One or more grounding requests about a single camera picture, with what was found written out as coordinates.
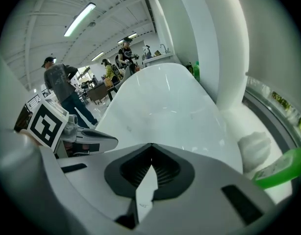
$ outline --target faucet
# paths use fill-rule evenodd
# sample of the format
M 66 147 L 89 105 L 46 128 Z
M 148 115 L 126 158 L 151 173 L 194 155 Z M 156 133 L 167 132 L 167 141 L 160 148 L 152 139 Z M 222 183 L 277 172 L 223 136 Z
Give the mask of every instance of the faucet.
M 164 46 L 164 48 L 165 48 L 165 53 L 166 53 L 166 54 L 167 54 L 167 53 L 169 53 L 169 48 L 168 48 L 168 49 L 166 49 L 166 46 L 165 46 L 164 44 L 160 44 L 160 47 L 161 47 L 162 45 L 163 45 L 163 46 Z

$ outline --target jeans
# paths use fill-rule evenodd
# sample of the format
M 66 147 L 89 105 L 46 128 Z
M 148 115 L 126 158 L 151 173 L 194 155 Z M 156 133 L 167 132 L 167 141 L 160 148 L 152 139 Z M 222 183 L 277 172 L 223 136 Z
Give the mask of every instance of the jeans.
M 81 102 L 76 92 L 73 92 L 70 96 L 68 96 L 62 103 L 61 106 L 67 110 L 70 114 L 77 115 L 78 125 L 83 128 L 89 128 L 88 125 L 84 122 L 81 116 L 77 113 L 77 108 L 86 119 L 91 122 L 92 125 L 95 125 L 98 121 L 92 115 L 92 113 L 85 107 L 85 105 Z

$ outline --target plastic bag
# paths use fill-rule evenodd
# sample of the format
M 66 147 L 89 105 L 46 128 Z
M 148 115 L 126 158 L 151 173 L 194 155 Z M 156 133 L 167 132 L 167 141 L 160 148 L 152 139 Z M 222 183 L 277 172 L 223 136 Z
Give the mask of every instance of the plastic bag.
M 248 173 L 265 162 L 270 154 L 271 140 L 265 132 L 253 132 L 238 141 L 243 172 Z
M 113 83 L 111 82 L 111 80 L 110 80 L 109 77 L 107 77 L 107 78 L 104 79 L 104 83 L 105 83 L 105 86 L 106 86 L 107 88 L 113 87 Z

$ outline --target black vent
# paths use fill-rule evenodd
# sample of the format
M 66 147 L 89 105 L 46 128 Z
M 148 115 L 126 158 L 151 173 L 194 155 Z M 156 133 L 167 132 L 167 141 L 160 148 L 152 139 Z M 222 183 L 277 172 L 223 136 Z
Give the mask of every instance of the black vent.
M 150 143 L 111 162 L 105 169 L 105 180 L 115 194 L 134 198 L 151 165 L 158 182 L 154 200 L 178 197 L 194 180 L 195 172 L 188 161 Z
M 180 172 L 180 166 L 177 162 L 153 146 L 125 162 L 121 166 L 120 172 L 126 180 L 137 188 L 151 165 L 156 172 L 159 188 L 171 182 Z

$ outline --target person with backpack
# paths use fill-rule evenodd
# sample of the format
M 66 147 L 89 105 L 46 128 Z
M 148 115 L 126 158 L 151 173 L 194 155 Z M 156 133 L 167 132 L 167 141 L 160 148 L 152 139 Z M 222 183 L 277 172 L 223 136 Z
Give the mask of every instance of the person with backpack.
M 104 64 L 105 67 L 106 67 L 106 75 L 105 75 L 105 77 L 110 78 L 111 82 L 113 84 L 115 84 L 118 81 L 118 78 L 116 77 L 116 75 L 113 72 L 111 63 L 109 63 L 108 60 L 104 58 L 102 60 L 101 64 Z
M 123 39 L 122 48 L 118 52 L 118 66 L 119 68 L 127 68 L 127 66 L 130 67 L 131 73 L 135 73 L 135 64 L 132 60 L 132 51 L 130 49 L 130 43 L 132 42 L 132 39 L 129 37 L 125 37 Z

